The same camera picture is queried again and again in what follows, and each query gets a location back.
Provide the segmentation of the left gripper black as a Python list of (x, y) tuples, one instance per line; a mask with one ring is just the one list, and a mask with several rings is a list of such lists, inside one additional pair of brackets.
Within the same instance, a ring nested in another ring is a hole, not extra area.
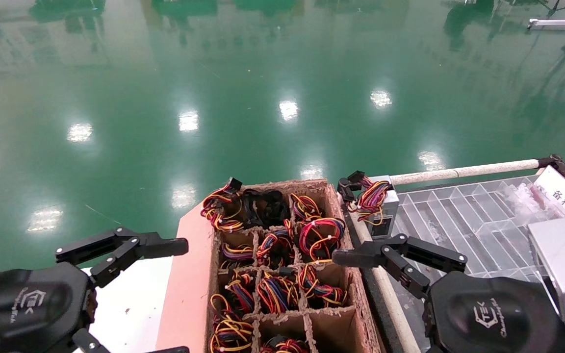
[[(0, 353), (109, 353), (87, 328), (97, 306), (95, 288), (106, 287), (139, 259), (185, 255), (186, 238), (119, 227), (56, 250), (56, 264), (42, 270), (0, 272)], [(107, 255), (90, 270), (77, 268)], [(189, 353), (186, 346), (151, 351)]]

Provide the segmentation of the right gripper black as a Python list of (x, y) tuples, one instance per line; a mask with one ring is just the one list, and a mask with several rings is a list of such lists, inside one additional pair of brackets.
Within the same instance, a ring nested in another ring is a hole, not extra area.
[[(408, 260), (448, 274), (431, 286)], [(546, 353), (562, 327), (542, 285), (465, 275), (466, 255), (405, 234), (335, 250), (333, 262), (382, 267), (415, 298), (426, 299), (426, 337), (444, 353)]]

